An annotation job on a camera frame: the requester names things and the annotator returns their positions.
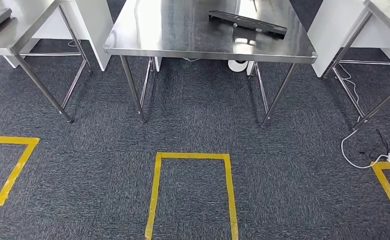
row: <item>electrical cord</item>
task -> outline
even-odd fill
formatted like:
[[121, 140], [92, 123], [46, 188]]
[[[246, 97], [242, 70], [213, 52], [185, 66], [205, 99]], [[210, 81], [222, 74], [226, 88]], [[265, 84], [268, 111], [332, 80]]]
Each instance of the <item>electrical cord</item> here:
[[357, 93], [357, 89], [356, 89], [357, 86], [355, 85], [354, 82], [350, 81], [350, 79], [351, 79], [351, 74], [349, 74], [349, 72], [348, 72], [341, 64], [338, 63], [338, 65], [339, 65], [339, 66], [341, 67], [341, 69], [348, 75], [347, 78], [346, 78], [346, 77], [345, 77], [345, 78], [342, 77], [342, 80], [347, 81], [347, 82], [349, 82], [350, 84], [354, 85], [354, 94], [355, 94], [355, 96], [357, 97], [357, 99], [355, 100], [355, 102], [358, 104], [358, 101], [360, 100], [360, 97], [358, 96], [358, 93]]
[[194, 61], [198, 61], [200, 58], [197, 58], [197, 59], [188, 59], [188, 58], [183, 58], [184, 60], [186, 60], [186, 61], [189, 61], [189, 62], [191, 62], [191, 63], [193, 63]]
[[68, 46], [69, 47], [72, 47], [72, 48], [75, 48], [77, 45], [72, 45], [72, 43], [74, 42], [74, 40], [71, 40], [69, 43], [68, 43]]
[[[357, 93], [357, 90], [356, 90], [356, 85], [355, 85], [355, 83], [352, 82], [352, 81], [350, 81], [350, 79], [351, 79], [351, 74], [349, 74], [349, 72], [348, 72], [341, 64], [338, 63], [338, 65], [339, 65], [339, 66], [342, 68], [342, 70], [348, 75], [347, 78], [346, 78], [346, 77], [345, 77], [345, 78], [342, 78], [342, 80], [347, 81], [347, 82], [351, 83], [352, 85], [354, 85], [354, 94], [355, 94], [355, 96], [356, 96], [356, 98], [357, 98], [357, 99], [355, 100], [355, 102], [358, 104], [358, 101], [360, 100], [360, 97], [358, 96], [358, 93]], [[352, 135], [354, 135], [357, 131], [358, 131], [358, 129], [355, 130], [355, 131], [353, 131], [350, 135], [348, 135], [346, 138], [344, 138], [344, 139], [341, 141], [341, 152], [342, 152], [342, 155], [343, 155], [343, 157], [345, 158], [345, 160], [347, 160], [347, 162], [349, 162], [349, 164], [353, 165], [354, 167], [356, 167], [356, 168], [358, 168], [358, 169], [367, 169], [367, 168], [372, 167], [373, 165], [375, 165], [381, 158], [383, 158], [383, 157], [388, 158], [388, 155], [383, 155], [383, 154], [382, 154], [382, 155], [379, 155], [379, 156], [376, 158], [376, 160], [375, 160], [372, 164], [370, 164], [370, 165], [368, 165], [368, 166], [364, 166], [364, 167], [361, 166], [361, 167], [360, 167], [360, 166], [357, 166], [357, 165], [353, 164], [353, 163], [346, 157], [346, 155], [345, 155], [345, 153], [344, 153], [344, 151], [343, 151], [343, 143], [344, 143], [348, 138], [350, 138]], [[379, 130], [376, 129], [376, 131], [377, 131], [377, 133], [379, 134], [380, 139], [382, 140], [383, 145], [385, 146], [385, 148], [386, 148], [386, 150], [387, 150], [387, 154], [388, 154], [388, 153], [389, 153], [388, 143], [387, 143], [386, 140], [382, 137], [382, 135], [380, 134]]]
[[344, 138], [342, 141], [341, 141], [341, 151], [342, 151], [342, 155], [343, 155], [343, 157], [345, 158], [345, 160], [347, 160], [348, 162], [349, 162], [349, 164], [351, 164], [351, 165], [353, 165], [354, 167], [356, 167], [356, 168], [358, 168], [358, 169], [367, 169], [367, 168], [369, 168], [369, 167], [372, 167], [373, 165], [375, 165], [379, 160], [380, 160], [380, 158], [381, 157], [387, 157], [388, 158], [388, 155], [379, 155], [378, 157], [377, 157], [377, 159], [376, 159], [376, 161], [374, 161], [372, 164], [370, 164], [370, 165], [368, 165], [368, 166], [364, 166], [364, 167], [360, 167], [360, 166], [357, 166], [357, 165], [355, 165], [355, 164], [353, 164], [347, 157], [346, 157], [346, 155], [345, 155], [345, 153], [343, 152], [343, 142], [344, 141], [346, 141], [348, 138], [350, 138], [352, 135], [354, 135], [354, 133], [356, 133], [358, 130], [355, 130], [355, 131], [353, 131], [350, 135], [348, 135], [346, 138]]

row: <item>gray carpet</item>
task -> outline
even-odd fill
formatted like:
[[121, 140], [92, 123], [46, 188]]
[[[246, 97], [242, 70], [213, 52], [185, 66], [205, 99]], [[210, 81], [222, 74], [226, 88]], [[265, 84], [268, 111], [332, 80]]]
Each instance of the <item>gray carpet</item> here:
[[[291, 2], [308, 28], [321, 1]], [[124, 1], [108, 3], [116, 18]], [[70, 50], [67, 42], [43, 40], [36, 50]], [[0, 136], [40, 138], [0, 207], [0, 239], [144, 239], [155, 153], [163, 151], [230, 154], [241, 240], [390, 239], [390, 202], [376, 176], [341, 155], [357, 115], [335, 79], [298, 68], [265, 129], [255, 77], [225, 61], [167, 58], [149, 82], [142, 125], [119, 59], [101, 72], [82, 45], [94, 71], [83, 72], [71, 98], [71, 125], [21, 68], [0, 58]], [[374, 49], [349, 55], [387, 60]], [[77, 57], [27, 60], [59, 99], [80, 65]], [[129, 61], [140, 89], [147, 58]], [[260, 64], [268, 96], [287, 68]], [[390, 66], [346, 68], [366, 110], [390, 93]], [[356, 164], [370, 163], [376, 128], [390, 148], [390, 104], [347, 141]], [[0, 145], [0, 188], [22, 149]], [[371, 156], [383, 153], [380, 145]], [[163, 160], [156, 217], [154, 239], [230, 239], [222, 161]]]

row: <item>white roll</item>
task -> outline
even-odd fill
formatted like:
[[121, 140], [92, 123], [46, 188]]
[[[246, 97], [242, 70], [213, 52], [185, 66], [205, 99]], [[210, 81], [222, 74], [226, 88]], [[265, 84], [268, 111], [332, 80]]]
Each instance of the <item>white roll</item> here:
[[248, 66], [248, 61], [244, 62], [237, 62], [235, 60], [229, 60], [228, 61], [229, 68], [234, 72], [241, 72], [246, 69]]

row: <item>white cable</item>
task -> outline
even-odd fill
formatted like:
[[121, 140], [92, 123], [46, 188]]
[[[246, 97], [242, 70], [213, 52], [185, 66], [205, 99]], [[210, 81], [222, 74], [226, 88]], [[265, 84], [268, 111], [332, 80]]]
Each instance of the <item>white cable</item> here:
[[72, 48], [75, 48], [77, 45], [71, 45], [73, 42], [74, 42], [74, 40], [71, 40], [71, 41], [68, 43], [68, 46], [69, 46], [69, 47], [72, 47]]
[[186, 61], [189, 61], [189, 62], [193, 63], [194, 61], [198, 61], [200, 58], [193, 59], [193, 60], [190, 60], [190, 59], [188, 59], [188, 58], [183, 58], [183, 59], [186, 60]]
[[375, 165], [376, 163], [377, 163], [377, 161], [379, 161], [380, 160], [380, 158], [381, 157], [387, 157], [388, 158], [388, 156], [387, 155], [380, 155], [380, 156], [378, 156], [377, 157], [377, 159], [376, 159], [376, 161], [374, 161], [374, 163], [372, 163], [372, 164], [370, 164], [370, 165], [368, 165], [368, 166], [364, 166], [364, 167], [360, 167], [360, 166], [357, 166], [357, 165], [355, 165], [355, 164], [353, 164], [346, 156], [345, 156], [345, 153], [343, 152], [343, 142], [345, 141], [345, 140], [347, 140], [348, 138], [350, 138], [352, 135], [354, 135], [354, 133], [356, 133], [358, 130], [355, 130], [355, 131], [353, 131], [350, 135], [348, 135], [346, 138], [344, 138], [342, 141], [341, 141], [341, 151], [342, 151], [342, 155], [343, 155], [343, 157], [345, 158], [345, 160], [347, 160], [348, 162], [349, 162], [349, 164], [351, 164], [351, 165], [353, 165], [354, 167], [356, 167], [356, 168], [358, 168], [358, 169], [367, 169], [367, 168], [369, 168], [369, 167], [371, 167], [371, 166], [373, 166], [373, 165]]
[[[339, 65], [339, 66], [342, 68], [342, 70], [348, 75], [347, 78], [342, 78], [342, 80], [347, 81], [347, 82], [351, 83], [352, 85], [354, 85], [354, 93], [355, 93], [355, 96], [357, 97], [357, 99], [355, 100], [355, 102], [358, 104], [358, 101], [360, 100], [360, 97], [359, 97], [358, 94], [357, 94], [357, 90], [356, 90], [356, 88], [355, 88], [355, 87], [356, 87], [355, 83], [352, 82], [352, 81], [350, 81], [350, 79], [351, 79], [351, 74], [349, 74], [349, 72], [348, 72], [341, 64], [338, 63], [338, 65]], [[350, 138], [352, 135], [354, 135], [354, 133], [356, 133], [357, 131], [358, 131], [358, 129], [355, 130], [355, 131], [353, 131], [350, 135], [348, 135], [346, 138], [344, 138], [344, 139], [341, 141], [341, 151], [342, 151], [342, 155], [343, 155], [343, 157], [345, 158], [345, 160], [347, 160], [347, 161], [349, 162], [349, 164], [353, 165], [354, 167], [356, 167], [356, 168], [358, 168], [358, 169], [360, 169], [360, 168], [361, 168], [361, 169], [367, 169], [367, 168], [369, 168], [369, 167], [375, 165], [375, 164], [380, 160], [381, 157], [386, 157], [386, 158], [388, 158], [387, 155], [383, 155], [383, 154], [382, 154], [382, 155], [380, 155], [380, 156], [377, 157], [376, 161], [374, 161], [372, 164], [370, 164], [370, 165], [368, 165], [368, 166], [364, 166], [364, 167], [361, 166], [361, 167], [360, 167], [360, 166], [357, 166], [357, 165], [353, 164], [353, 163], [345, 156], [345, 153], [343, 152], [343, 142], [344, 142], [345, 140], [347, 140], [348, 138]]]
[[[358, 93], [357, 93], [357, 89], [356, 89], [356, 85], [355, 85], [355, 83], [354, 82], [352, 82], [352, 81], [350, 81], [350, 79], [351, 79], [351, 74], [349, 74], [349, 72], [341, 65], [341, 64], [339, 64], [338, 63], [338, 65], [342, 68], [342, 70], [348, 75], [348, 77], [347, 78], [341, 78], [343, 81], [347, 81], [347, 82], [349, 82], [349, 83], [351, 83], [352, 85], [354, 85], [354, 94], [355, 94], [355, 96], [357, 97], [357, 99], [355, 100], [355, 102], [358, 104], [358, 101], [360, 100], [360, 97], [358, 96]], [[361, 118], [361, 116], [358, 116], [358, 118], [357, 118], [357, 122], [359, 122], [360, 121], [360, 118]]]

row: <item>table leg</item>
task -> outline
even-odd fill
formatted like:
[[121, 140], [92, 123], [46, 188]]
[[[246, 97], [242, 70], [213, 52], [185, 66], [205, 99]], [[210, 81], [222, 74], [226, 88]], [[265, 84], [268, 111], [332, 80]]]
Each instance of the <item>table leg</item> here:
[[59, 111], [59, 113], [65, 118], [67, 123], [72, 122], [70, 116], [65, 112], [65, 110], [59, 105], [58, 101], [52, 96], [52, 94], [48, 91], [45, 85], [40, 81], [40, 79], [31, 71], [30, 66], [25, 62], [25, 60], [19, 55], [15, 55], [15, 59], [20, 63], [21, 67], [28, 74], [28, 76], [33, 80], [33, 82], [39, 87], [39, 89], [43, 92], [43, 94], [49, 99], [49, 101], [53, 104], [53, 106]]
[[260, 91], [261, 91], [261, 97], [262, 97], [262, 104], [264, 105], [264, 110], [265, 110], [265, 113], [267, 114], [268, 113], [267, 97], [265, 95], [264, 85], [262, 84], [260, 68], [258, 66], [257, 61], [254, 63], [254, 67], [252, 69], [255, 69], [255, 72], [257, 73], [258, 83], [260, 85]]
[[78, 51], [81, 53], [81, 57], [83, 58], [83, 61], [86, 62], [87, 66], [89, 67], [89, 72], [91, 72], [92, 67], [90, 66], [89, 60], [87, 59], [87, 56], [84, 53], [83, 48], [81, 47], [80, 41], [77, 38], [77, 35], [73, 29], [73, 26], [71, 25], [71, 23], [67, 17], [67, 14], [65, 13], [64, 8], [62, 7], [61, 4], [59, 4], [59, 12], [61, 13], [62, 18], [64, 19], [65, 25], [67, 25], [67, 28], [70, 31], [71, 37], [73, 38]]
[[130, 86], [131, 95], [133, 96], [134, 104], [136, 105], [137, 114], [139, 114], [139, 119], [141, 123], [145, 123], [145, 116], [143, 115], [142, 106], [140, 105], [140, 100], [137, 95], [136, 86], [134, 85], [133, 76], [131, 75], [130, 66], [128, 65], [127, 57], [120, 56], [121, 63], [124, 68], [124, 72], [126, 73], [127, 81]]
[[361, 125], [363, 125], [365, 122], [367, 122], [377, 111], [379, 111], [382, 107], [384, 107], [388, 102], [390, 101], [390, 95], [385, 98], [383, 101], [381, 101], [375, 108], [373, 108], [366, 116], [364, 116], [358, 123], [352, 128], [354, 130], [357, 130], [360, 128]]
[[280, 88], [277, 91], [277, 94], [274, 97], [273, 102], [271, 103], [271, 107], [270, 107], [269, 111], [267, 112], [267, 114], [266, 114], [266, 116], [261, 124], [261, 126], [263, 128], [265, 128], [265, 126], [270, 122], [271, 115], [273, 114], [274, 110], [276, 109], [277, 102], [282, 97], [282, 93], [283, 93], [284, 89], [286, 88], [286, 84], [289, 81], [289, 79], [292, 77], [297, 66], [298, 66], [298, 64], [295, 64], [295, 63], [292, 63], [290, 65], [289, 71], [286, 73], [285, 79], [283, 80], [282, 84], [280, 85]]

